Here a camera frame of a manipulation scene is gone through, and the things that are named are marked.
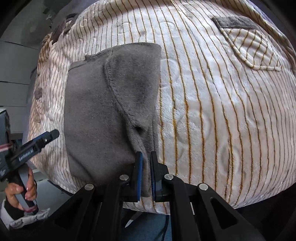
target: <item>human hand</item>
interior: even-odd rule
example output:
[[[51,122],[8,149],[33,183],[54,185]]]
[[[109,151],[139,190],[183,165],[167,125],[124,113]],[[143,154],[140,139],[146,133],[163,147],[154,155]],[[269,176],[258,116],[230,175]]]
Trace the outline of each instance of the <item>human hand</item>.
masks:
[[[27,193],[25,194],[25,198],[28,201],[33,201],[37,197],[37,186],[34,181],[34,174],[31,168],[28,167],[28,174],[29,179],[26,184]],[[5,188],[5,193],[7,197],[7,201],[10,203],[11,206],[18,208],[20,210],[23,210],[23,207],[15,197],[16,194],[20,194],[23,192],[23,187],[15,184],[15,183],[9,183],[7,187]]]

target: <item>metal screw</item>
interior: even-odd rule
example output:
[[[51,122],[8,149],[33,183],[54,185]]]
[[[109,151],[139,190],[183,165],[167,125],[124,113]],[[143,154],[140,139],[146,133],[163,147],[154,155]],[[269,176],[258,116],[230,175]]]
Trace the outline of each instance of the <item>metal screw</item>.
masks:
[[[94,188],[94,186],[93,186],[91,183],[86,184],[86,185],[84,186],[84,189],[87,190],[87,191],[90,191],[90,190],[92,190],[93,188]]]
[[[209,186],[205,183],[201,183],[198,187],[203,191],[206,191],[209,188]]]
[[[127,174],[123,174],[123,175],[121,175],[121,176],[119,177],[119,179],[122,180],[122,181],[126,181],[126,180],[129,179],[129,176],[128,176]]]
[[[174,176],[172,174],[165,174],[165,179],[166,180],[172,180]]]

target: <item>striped blanket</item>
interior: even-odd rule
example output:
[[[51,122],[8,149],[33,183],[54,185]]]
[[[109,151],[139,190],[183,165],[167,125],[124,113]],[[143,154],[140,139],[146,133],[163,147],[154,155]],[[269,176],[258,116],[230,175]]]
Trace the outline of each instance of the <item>striped blanket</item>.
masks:
[[[246,0],[101,0],[40,51],[28,139],[60,131],[32,158],[54,183],[72,193],[84,185],[71,175],[63,134],[71,63],[132,42],[162,48],[158,156],[170,173],[207,183],[234,208],[295,182],[296,55],[276,26]],[[125,206],[169,213],[151,198]]]

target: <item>white sleeve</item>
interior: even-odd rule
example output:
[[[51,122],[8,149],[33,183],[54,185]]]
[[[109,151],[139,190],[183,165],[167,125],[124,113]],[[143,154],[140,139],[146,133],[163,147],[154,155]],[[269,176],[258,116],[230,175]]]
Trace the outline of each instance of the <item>white sleeve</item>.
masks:
[[[34,223],[38,220],[44,220],[48,218],[50,208],[46,210],[41,210],[36,215],[28,215],[28,216],[19,218],[17,220],[13,220],[12,217],[8,214],[8,212],[4,208],[4,202],[5,200],[3,200],[2,202],[2,206],[0,210],[0,218],[2,219],[2,222],[7,227],[7,229],[19,229],[25,225]]]

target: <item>sleeve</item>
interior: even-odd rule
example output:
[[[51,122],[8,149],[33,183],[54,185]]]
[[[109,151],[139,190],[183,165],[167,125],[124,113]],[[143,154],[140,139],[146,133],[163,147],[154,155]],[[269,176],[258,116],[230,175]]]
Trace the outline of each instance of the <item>sleeve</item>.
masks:
[[[39,211],[36,215],[25,216],[23,211],[19,209],[14,209],[17,208],[12,207],[6,200],[2,202],[0,218],[2,219],[7,229],[19,229],[38,220],[45,220],[48,218],[48,214],[50,211],[50,208],[48,208],[46,210]]]

